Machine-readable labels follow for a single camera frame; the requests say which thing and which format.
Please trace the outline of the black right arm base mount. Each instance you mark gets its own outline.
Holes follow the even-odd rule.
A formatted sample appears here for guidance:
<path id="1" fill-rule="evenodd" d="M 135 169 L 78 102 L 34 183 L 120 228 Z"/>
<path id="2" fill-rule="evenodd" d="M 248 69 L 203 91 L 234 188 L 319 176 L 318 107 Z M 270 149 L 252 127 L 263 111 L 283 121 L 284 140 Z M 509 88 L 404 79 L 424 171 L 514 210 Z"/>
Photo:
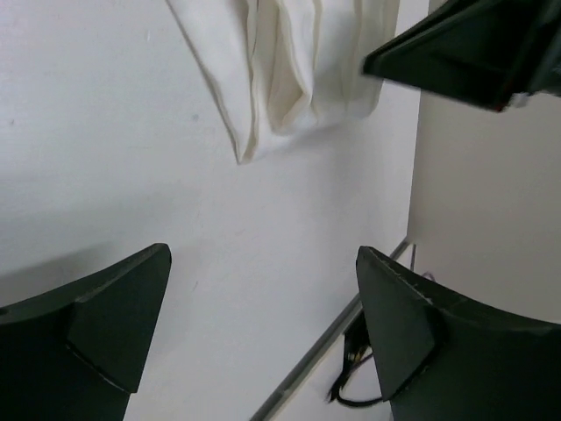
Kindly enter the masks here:
<path id="1" fill-rule="evenodd" d="M 365 314 L 361 311 L 344 332 L 344 361 L 348 364 L 361 361 L 370 345 Z"/>

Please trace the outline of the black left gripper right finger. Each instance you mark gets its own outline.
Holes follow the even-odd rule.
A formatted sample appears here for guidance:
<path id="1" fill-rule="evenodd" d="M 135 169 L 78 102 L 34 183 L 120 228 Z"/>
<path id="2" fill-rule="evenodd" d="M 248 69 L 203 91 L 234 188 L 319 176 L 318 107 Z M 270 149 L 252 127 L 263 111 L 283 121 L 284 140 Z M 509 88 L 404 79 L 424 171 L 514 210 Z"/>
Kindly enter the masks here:
<path id="1" fill-rule="evenodd" d="M 356 272 L 394 419 L 559 420 L 559 325 L 475 301 L 369 246 Z"/>

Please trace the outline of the white pleated skirt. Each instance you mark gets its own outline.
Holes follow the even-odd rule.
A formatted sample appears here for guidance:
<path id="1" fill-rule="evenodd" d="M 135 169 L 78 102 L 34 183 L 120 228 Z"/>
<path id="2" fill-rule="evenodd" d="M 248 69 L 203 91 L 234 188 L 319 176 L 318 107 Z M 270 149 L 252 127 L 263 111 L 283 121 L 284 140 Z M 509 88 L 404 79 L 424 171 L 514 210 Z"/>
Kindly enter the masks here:
<path id="1" fill-rule="evenodd" d="M 395 33 L 396 1 L 172 1 L 238 163 L 369 117 L 364 58 Z"/>

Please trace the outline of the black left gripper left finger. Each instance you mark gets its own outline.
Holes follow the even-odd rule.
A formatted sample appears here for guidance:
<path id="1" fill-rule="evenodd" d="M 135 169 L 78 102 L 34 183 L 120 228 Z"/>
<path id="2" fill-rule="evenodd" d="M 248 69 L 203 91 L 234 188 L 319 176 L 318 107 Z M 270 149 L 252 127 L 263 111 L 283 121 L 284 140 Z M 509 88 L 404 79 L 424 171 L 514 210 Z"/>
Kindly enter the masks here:
<path id="1" fill-rule="evenodd" d="M 121 420 L 137 393 L 167 289 L 153 244 L 1 309 L 3 420 Z"/>

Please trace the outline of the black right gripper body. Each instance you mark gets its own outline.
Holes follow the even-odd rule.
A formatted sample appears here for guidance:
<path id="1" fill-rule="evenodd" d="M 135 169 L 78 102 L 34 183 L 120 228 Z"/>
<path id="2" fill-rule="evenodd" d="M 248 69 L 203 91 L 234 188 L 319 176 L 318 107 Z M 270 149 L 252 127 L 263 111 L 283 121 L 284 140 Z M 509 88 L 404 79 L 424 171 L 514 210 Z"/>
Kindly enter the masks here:
<path id="1" fill-rule="evenodd" d="M 539 5 L 515 62 L 511 105 L 525 105 L 538 93 L 560 97 L 560 2 Z"/>

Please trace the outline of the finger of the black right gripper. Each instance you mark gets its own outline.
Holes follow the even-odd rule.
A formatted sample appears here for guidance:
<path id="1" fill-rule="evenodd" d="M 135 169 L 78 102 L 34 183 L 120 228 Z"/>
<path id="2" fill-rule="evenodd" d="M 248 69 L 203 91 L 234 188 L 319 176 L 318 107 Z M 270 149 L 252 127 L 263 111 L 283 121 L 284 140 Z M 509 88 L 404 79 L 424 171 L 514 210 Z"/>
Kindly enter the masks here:
<path id="1" fill-rule="evenodd" d="M 490 111 L 515 92 L 530 1 L 447 1 L 365 57 L 364 75 L 397 82 Z"/>

